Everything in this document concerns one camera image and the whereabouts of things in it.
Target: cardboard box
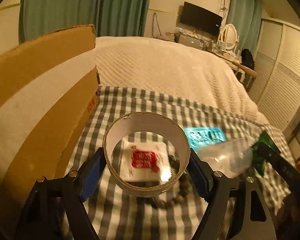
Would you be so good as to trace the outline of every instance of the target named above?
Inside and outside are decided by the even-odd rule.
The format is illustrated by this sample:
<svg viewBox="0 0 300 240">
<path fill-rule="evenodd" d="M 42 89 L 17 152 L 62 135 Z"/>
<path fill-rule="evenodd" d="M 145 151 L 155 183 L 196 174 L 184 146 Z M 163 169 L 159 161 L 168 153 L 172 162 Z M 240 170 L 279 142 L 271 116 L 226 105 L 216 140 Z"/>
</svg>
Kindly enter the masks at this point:
<svg viewBox="0 0 300 240">
<path fill-rule="evenodd" d="M 93 25 L 0 56 L 0 229 L 11 238 L 37 178 L 62 177 L 98 104 Z"/>
</svg>

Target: bed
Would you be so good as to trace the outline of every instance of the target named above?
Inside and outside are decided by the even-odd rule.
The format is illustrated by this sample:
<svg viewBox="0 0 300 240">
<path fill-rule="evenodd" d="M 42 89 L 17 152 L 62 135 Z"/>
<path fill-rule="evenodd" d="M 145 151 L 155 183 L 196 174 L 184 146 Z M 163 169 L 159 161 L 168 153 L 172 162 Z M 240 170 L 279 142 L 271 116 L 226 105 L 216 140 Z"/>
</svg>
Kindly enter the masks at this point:
<svg viewBox="0 0 300 240">
<path fill-rule="evenodd" d="M 101 79 L 100 103 L 82 132 L 66 172 L 78 169 L 102 146 L 105 131 L 114 120 L 134 111 L 163 114 L 181 127 L 220 127 L 227 140 L 250 137 L 256 141 L 266 130 L 282 155 L 294 164 L 280 130 L 269 125 L 231 68 L 215 55 L 139 37 L 96 38 L 94 55 Z M 141 132 L 127 140 L 163 141 L 169 154 L 174 154 L 173 146 L 155 134 Z M 120 145 L 114 152 L 114 165 L 118 165 L 119 158 Z M 269 164 L 263 178 L 253 175 L 275 215 L 289 193 L 287 184 Z M 177 188 L 176 185 L 160 198 L 172 198 Z M 226 236 L 232 204 L 229 201 L 219 239 Z M 181 205 L 153 209 L 141 198 L 122 192 L 107 167 L 94 196 L 84 205 L 100 239 L 190 239 L 207 207 L 193 190 Z M 71 239 L 66 216 L 63 230 Z"/>
</svg>

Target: checkered fabric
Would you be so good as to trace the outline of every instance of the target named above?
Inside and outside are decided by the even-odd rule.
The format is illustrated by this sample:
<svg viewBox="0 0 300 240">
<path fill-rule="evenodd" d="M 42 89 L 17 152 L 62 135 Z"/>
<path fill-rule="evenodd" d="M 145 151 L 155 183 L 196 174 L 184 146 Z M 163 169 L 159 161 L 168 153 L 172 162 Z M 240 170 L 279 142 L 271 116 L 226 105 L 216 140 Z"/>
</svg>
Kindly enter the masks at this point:
<svg viewBox="0 0 300 240">
<path fill-rule="evenodd" d="M 162 114 L 182 128 L 219 127 L 227 140 L 249 137 L 257 141 L 261 132 L 266 130 L 282 152 L 282 156 L 294 164 L 283 134 L 270 125 L 261 125 L 243 116 L 190 102 L 187 99 L 141 89 L 99 87 L 98 92 L 100 103 L 82 132 L 66 172 L 77 170 L 87 158 L 95 153 L 98 147 L 102 147 L 104 134 L 112 122 L 124 114 L 136 111 Z M 156 134 L 140 132 L 129 135 L 126 139 L 130 142 L 163 141 L 167 145 L 168 153 L 176 154 L 171 143 Z M 116 169 L 120 165 L 121 145 L 118 143 L 113 153 L 112 162 Z M 266 164 L 264 178 L 257 174 L 254 176 L 261 184 L 270 212 L 275 214 L 282 204 L 282 199 L 289 193 L 287 184 L 269 164 Z M 170 200 L 176 196 L 177 184 L 160 195 L 160 199 Z M 232 204 L 233 202 L 229 201 L 229 210 Z M 181 205 L 175 204 L 167 210 L 153 209 L 141 198 L 123 192 L 116 185 L 106 167 L 94 195 L 84 203 L 84 206 L 100 239 L 174 240 L 191 239 L 207 203 L 193 190 Z M 230 216 L 230 211 L 226 212 L 219 239 L 225 238 Z M 63 219 L 63 230 L 65 236 L 71 239 L 72 235 L 66 215 Z"/>
</svg>

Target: louvered door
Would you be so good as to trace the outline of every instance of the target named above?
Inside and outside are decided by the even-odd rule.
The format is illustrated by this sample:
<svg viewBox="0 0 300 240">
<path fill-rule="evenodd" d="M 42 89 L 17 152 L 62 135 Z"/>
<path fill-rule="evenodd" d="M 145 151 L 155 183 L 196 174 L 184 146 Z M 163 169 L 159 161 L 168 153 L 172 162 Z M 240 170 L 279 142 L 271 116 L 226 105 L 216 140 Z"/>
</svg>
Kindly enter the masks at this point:
<svg viewBox="0 0 300 240">
<path fill-rule="evenodd" d="M 260 76 L 249 96 L 272 125 L 284 130 L 300 104 L 300 30 L 263 21 L 255 65 Z"/>
</svg>

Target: black bag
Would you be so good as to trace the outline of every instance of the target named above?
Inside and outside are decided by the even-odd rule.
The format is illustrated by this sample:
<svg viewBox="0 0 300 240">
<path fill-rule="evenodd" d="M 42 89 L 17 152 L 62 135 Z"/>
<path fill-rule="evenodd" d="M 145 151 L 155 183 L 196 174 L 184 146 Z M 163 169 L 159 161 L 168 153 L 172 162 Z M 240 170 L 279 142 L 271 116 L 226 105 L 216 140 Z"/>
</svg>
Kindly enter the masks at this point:
<svg viewBox="0 0 300 240">
<path fill-rule="evenodd" d="M 248 49 L 241 51 L 242 63 L 241 65 L 254 70 L 254 61 L 251 52 Z"/>
</svg>

